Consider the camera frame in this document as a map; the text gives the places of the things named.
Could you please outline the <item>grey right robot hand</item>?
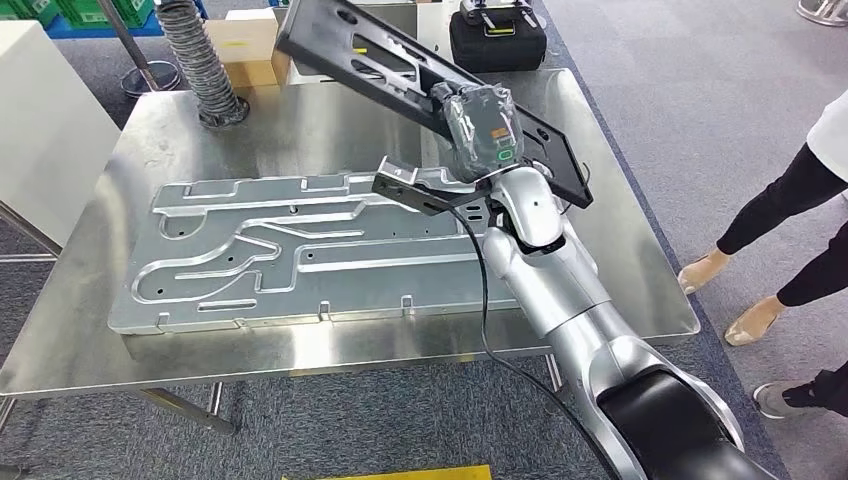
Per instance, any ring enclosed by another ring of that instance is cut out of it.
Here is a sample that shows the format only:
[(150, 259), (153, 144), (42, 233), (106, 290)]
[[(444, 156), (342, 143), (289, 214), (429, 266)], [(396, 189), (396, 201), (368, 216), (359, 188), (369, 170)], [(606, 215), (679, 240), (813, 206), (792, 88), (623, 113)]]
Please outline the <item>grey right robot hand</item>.
[(473, 184), (521, 163), (524, 136), (510, 89), (445, 80), (430, 94), (448, 125), (453, 144), (448, 169), (454, 178)]

